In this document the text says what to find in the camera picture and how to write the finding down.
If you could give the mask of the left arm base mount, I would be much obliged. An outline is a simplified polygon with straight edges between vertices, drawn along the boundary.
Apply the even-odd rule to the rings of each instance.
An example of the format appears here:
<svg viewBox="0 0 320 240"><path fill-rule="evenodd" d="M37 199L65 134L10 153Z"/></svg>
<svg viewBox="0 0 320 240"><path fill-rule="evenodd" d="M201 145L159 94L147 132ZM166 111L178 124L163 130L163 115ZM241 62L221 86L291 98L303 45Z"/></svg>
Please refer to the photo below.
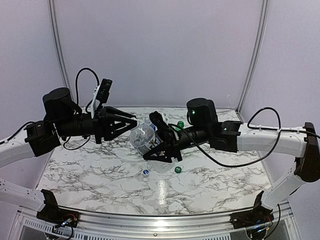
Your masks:
<svg viewBox="0 0 320 240"><path fill-rule="evenodd" d="M37 219L53 224L62 224L68 219L71 219L69 224L73 228L77 227L80 216L79 212L60 208L53 192L45 189L42 189L40 192L44 196L44 207L41 211L37 212Z"/></svg>

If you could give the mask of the green bottle cap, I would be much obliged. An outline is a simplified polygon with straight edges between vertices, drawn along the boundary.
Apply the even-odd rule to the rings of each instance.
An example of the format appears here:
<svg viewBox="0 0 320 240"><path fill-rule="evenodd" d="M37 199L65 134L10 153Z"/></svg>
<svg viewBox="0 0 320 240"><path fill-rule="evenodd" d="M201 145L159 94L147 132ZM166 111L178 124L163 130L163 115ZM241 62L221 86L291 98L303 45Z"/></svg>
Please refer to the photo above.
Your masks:
<svg viewBox="0 0 320 240"><path fill-rule="evenodd" d="M177 167L175 167L174 172L177 173L177 174L179 174L179 173L182 172L182 168L179 167L179 166L177 166Z"/></svg>

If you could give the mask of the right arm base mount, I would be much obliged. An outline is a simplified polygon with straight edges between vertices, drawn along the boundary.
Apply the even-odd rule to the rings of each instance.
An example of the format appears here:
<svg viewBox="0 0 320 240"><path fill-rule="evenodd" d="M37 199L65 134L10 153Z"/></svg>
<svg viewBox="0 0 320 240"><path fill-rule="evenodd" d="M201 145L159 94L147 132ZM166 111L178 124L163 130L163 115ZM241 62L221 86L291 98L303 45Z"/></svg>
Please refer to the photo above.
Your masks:
<svg viewBox="0 0 320 240"><path fill-rule="evenodd" d="M251 210L235 212L230 215L230 223L234 229L270 223L274 220L273 210L262 206L263 193L264 191L261 191L256 196Z"/></svg>

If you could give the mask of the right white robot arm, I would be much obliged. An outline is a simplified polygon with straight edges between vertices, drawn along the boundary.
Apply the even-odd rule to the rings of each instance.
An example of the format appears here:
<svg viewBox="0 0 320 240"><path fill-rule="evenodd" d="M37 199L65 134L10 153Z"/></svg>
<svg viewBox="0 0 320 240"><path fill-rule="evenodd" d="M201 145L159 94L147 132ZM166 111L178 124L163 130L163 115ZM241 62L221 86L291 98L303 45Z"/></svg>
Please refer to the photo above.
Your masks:
<svg viewBox="0 0 320 240"><path fill-rule="evenodd" d="M200 148L208 143L215 150L237 153L262 151L268 155L280 153L295 157L295 169L290 169L274 186L261 192L247 219L258 224L279 202L285 200L306 183L320 179L319 135L314 125L306 122L302 127L267 127L240 121L218 120L215 104L206 98L194 98L186 104L188 128L174 131L174 124L165 123L157 111L150 113L162 142L143 155L145 160L170 163L182 160L181 151Z"/></svg>

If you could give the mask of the clear bottle white cap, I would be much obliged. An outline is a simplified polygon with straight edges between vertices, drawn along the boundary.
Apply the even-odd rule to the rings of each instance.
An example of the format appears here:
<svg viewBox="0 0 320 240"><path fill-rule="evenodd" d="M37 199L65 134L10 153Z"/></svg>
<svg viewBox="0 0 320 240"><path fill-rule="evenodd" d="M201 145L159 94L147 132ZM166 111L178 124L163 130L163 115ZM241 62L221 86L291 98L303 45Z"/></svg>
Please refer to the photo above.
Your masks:
<svg viewBox="0 0 320 240"><path fill-rule="evenodd" d="M161 140L154 129L145 123L138 123L137 126L130 131L129 140L133 148L141 156L161 143ZM158 174L167 173L174 166L173 163L166 163L156 160L145 161L147 162L147 166Z"/></svg>

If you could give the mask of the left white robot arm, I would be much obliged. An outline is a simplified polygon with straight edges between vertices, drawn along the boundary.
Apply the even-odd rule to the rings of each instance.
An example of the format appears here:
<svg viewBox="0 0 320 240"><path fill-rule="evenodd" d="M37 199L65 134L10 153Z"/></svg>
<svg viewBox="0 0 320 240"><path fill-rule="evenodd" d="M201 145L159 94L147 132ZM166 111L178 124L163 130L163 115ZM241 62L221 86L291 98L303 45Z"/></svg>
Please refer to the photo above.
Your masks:
<svg viewBox="0 0 320 240"><path fill-rule="evenodd" d="M95 143L111 141L137 126L135 115L111 106L104 106L110 85L96 87L90 113L84 113L71 98L66 87L43 96L46 115L43 120L30 121L12 136L0 142L0 165L45 155L69 137L94 136Z"/></svg>

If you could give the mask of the clear bottle blue label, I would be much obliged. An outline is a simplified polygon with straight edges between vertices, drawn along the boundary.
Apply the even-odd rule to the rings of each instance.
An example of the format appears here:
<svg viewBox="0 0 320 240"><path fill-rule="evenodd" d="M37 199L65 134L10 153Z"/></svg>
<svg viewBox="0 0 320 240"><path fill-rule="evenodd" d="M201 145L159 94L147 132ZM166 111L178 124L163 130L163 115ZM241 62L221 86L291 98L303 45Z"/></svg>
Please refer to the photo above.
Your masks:
<svg viewBox="0 0 320 240"><path fill-rule="evenodd" d="M152 123L152 121L151 121L149 118L146 118L146 119L144 120L144 123L145 123L146 125L150 126L150 127L153 129L154 132L157 131L157 127Z"/></svg>

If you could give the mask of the green plastic bottle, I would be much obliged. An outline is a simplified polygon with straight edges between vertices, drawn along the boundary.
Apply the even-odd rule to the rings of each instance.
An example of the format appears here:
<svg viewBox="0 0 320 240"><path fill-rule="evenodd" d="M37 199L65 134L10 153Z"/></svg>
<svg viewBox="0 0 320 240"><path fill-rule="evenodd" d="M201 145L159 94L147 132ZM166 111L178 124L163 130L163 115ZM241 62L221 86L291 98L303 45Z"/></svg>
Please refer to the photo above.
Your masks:
<svg viewBox="0 0 320 240"><path fill-rule="evenodd" d="M177 125L177 127L175 127L175 129L177 131L180 131L181 129L183 129L185 127L185 124L182 120L178 121L176 125Z"/></svg>

